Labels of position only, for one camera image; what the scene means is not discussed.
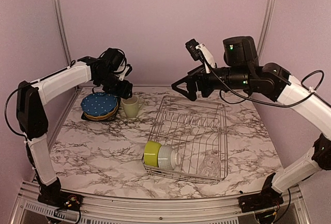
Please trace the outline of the blue dotted plate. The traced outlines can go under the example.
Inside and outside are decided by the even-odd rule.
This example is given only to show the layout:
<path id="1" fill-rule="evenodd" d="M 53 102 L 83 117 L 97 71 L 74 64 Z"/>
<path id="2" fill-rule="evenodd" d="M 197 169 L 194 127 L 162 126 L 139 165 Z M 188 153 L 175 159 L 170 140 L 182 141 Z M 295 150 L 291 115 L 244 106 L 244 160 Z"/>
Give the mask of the blue dotted plate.
<path id="1" fill-rule="evenodd" d="M 96 92 L 87 95 L 81 101 L 81 109 L 91 116 L 102 116 L 110 113 L 117 106 L 117 98 L 111 94 Z"/>

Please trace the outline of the clear glass cup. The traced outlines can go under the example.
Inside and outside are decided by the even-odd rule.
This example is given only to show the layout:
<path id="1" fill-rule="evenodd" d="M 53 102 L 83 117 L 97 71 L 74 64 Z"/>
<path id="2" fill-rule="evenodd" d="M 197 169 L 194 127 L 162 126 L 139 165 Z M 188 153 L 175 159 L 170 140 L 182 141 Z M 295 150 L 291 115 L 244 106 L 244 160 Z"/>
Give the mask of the clear glass cup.
<path id="1" fill-rule="evenodd" d="M 218 177 L 221 160 L 216 155 L 206 155 L 199 166 L 198 175 L 206 177 Z"/>

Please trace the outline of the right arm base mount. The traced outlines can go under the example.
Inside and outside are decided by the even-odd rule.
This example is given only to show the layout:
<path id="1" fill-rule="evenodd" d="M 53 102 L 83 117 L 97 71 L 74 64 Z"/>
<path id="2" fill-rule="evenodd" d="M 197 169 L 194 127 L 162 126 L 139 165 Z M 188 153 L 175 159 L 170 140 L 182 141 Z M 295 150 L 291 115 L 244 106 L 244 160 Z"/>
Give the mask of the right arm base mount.
<path id="1" fill-rule="evenodd" d="M 239 207 L 243 213 L 258 211 L 278 206 L 284 203 L 283 197 L 277 192 L 260 192 L 238 198 Z"/>

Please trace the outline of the pale green mug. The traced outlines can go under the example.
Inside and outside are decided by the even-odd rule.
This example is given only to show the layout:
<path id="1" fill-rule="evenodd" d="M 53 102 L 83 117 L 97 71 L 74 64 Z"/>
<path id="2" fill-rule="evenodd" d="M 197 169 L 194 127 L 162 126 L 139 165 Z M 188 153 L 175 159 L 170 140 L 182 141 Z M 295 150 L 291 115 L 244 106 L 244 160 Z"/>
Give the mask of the pale green mug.
<path id="1" fill-rule="evenodd" d="M 133 95 L 128 99 L 122 99 L 122 106 L 127 118 L 135 118 L 138 116 L 139 111 L 142 109 L 145 100 Z"/>

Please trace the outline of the yellow dotted plate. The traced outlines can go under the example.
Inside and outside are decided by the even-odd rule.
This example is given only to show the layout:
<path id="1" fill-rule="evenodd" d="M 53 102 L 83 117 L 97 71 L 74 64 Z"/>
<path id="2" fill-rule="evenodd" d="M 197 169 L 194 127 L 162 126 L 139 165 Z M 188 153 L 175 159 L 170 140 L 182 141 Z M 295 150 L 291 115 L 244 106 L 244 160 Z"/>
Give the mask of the yellow dotted plate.
<path id="1" fill-rule="evenodd" d="M 84 120 L 89 120 L 89 121 L 108 121 L 110 119 L 113 119 L 116 117 L 117 113 L 118 113 L 118 106 L 116 106 L 111 112 L 101 115 L 101 116 L 92 116 L 92 115 L 88 115 L 85 112 L 82 113 L 81 118 Z"/>

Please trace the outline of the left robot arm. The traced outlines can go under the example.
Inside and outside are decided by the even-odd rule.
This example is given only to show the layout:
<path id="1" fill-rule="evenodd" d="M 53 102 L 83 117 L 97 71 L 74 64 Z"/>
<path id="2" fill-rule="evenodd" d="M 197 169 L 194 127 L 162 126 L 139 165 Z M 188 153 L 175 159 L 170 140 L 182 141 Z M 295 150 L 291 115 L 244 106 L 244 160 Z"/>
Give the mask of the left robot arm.
<path id="1" fill-rule="evenodd" d="M 62 205 L 66 198 L 50 157 L 48 105 L 60 95 L 87 82 L 101 86 L 107 93 L 128 98 L 132 95 L 133 86 L 126 77 L 131 72 L 132 66 L 125 61 L 86 56 L 48 76 L 19 84 L 16 118 L 20 133 L 26 139 L 40 193 L 53 205 Z"/>

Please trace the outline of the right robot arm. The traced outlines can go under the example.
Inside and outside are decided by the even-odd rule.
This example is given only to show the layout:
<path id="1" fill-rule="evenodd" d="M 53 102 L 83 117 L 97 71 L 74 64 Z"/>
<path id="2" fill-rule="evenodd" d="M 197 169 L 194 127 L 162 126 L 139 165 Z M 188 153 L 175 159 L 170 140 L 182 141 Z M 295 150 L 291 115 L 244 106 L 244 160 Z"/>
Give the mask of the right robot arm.
<path id="1" fill-rule="evenodd" d="M 250 36 L 223 41 L 224 67 L 217 67 L 205 44 L 192 39 L 185 46 L 193 60 L 200 61 L 201 65 L 172 84 L 178 93 L 192 101 L 197 99 L 197 92 L 206 98 L 215 90 L 234 95 L 243 91 L 242 99 L 248 101 L 253 93 L 259 93 L 268 99 L 268 106 L 294 110 L 321 133 L 300 159 L 269 175 L 259 193 L 239 198 L 243 212 L 280 204 L 283 192 L 290 187 L 330 169 L 330 104 L 317 95 L 315 88 L 304 86 L 276 63 L 260 66 L 254 39 Z"/>

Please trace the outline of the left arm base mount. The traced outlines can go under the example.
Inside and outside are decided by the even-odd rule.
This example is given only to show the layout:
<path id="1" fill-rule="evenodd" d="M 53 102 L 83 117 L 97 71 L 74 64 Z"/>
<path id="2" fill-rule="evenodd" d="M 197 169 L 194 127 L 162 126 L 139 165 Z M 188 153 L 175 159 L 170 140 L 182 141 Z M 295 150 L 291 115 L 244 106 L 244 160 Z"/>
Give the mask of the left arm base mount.
<path id="1" fill-rule="evenodd" d="M 40 193 L 38 202 L 57 207 L 60 210 L 79 211 L 82 204 L 83 196 L 76 193 L 60 191 L 55 195 Z"/>

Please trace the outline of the black floral square plate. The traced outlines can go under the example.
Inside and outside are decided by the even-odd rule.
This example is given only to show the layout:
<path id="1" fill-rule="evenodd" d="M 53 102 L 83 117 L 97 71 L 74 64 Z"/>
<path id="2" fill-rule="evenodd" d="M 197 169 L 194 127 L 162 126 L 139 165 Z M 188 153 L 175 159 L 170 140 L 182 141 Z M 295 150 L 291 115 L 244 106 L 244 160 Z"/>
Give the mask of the black floral square plate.
<path id="1" fill-rule="evenodd" d="M 121 99 L 120 98 L 117 98 L 117 106 L 114 108 L 114 110 L 109 113 L 109 115 L 105 115 L 104 118 L 102 119 L 97 119 L 97 120 L 92 120 L 92 119 L 89 119 L 85 113 L 82 113 L 81 115 L 81 119 L 82 120 L 85 120 L 85 121 L 92 121 L 92 122 L 112 122 L 116 119 L 117 117 L 117 114 L 119 112 L 119 106 L 121 105 Z"/>

